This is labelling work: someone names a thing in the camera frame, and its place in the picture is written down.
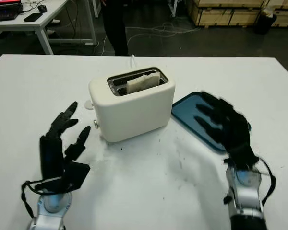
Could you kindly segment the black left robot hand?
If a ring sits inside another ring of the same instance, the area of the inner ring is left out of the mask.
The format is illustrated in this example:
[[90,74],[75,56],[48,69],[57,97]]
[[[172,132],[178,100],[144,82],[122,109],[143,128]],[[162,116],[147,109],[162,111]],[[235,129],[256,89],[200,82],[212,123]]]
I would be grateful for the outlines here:
[[71,161],[77,160],[85,150],[90,126],[86,126],[76,142],[63,151],[61,135],[78,123],[78,119],[72,119],[77,106],[78,103],[75,101],[65,111],[60,112],[51,123],[48,132],[39,140],[41,175],[44,180],[63,176],[65,167]]

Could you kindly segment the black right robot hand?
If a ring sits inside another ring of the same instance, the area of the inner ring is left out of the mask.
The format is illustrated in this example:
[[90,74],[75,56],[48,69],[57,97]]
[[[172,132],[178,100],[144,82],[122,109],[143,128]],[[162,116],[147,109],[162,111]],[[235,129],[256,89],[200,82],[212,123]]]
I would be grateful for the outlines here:
[[229,155],[229,164],[239,170],[251,169],[259,158],[251,148],[249,125],[244,115],[236,112],[233,105],[222,98],[216,98],[207,92],[201,92],[200,95],[209,105],[197,103],[196,108],[222,128],[212,127],[199,116],[195,116],[194,119],[215,142],[224,146]]

